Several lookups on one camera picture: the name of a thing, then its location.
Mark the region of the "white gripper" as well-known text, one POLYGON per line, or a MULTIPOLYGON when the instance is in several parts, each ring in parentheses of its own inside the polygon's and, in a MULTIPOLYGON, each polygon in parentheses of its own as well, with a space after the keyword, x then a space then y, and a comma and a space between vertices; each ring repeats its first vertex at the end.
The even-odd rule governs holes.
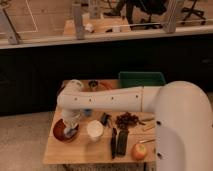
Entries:
POLYGON ((81 112, 79 110, 63 109, 61 116, 66 127, 75 128, 80 121, 81 112))

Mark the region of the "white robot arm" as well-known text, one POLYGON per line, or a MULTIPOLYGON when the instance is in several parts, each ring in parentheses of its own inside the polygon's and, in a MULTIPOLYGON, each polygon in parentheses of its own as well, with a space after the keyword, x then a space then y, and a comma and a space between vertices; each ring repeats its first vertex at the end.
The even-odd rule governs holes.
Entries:
POLYGON ((80 109, 155 115, 156 171, 213 171, 213 109, 205 92, 186 81, 86 92, 71 80, 57 97, 74 127, 80 109))

